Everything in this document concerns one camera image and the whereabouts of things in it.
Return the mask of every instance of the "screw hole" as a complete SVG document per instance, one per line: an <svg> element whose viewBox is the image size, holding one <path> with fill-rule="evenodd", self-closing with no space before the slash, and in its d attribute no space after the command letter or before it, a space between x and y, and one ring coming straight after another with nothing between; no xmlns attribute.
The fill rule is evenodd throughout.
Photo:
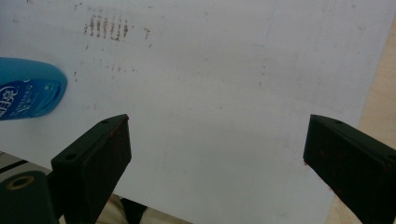
<svg viewBox="0 0 396 224"><path fill-rule="evenodd" d="M18 177L7 184L7 189L23 189L24 187L30 185L35 178L32 175L25 175Z"/></svg>
<svg viewBox="0 0 396 224"><path fill-rule="evenodd" d="M67 160L67 161L71 161L71 160L75 159L75 158L76 158L76 156L77 156L77 154L76 154L76 153L73 153L73 154L67 155L67 156L66 156L66 160Z"/></svg>

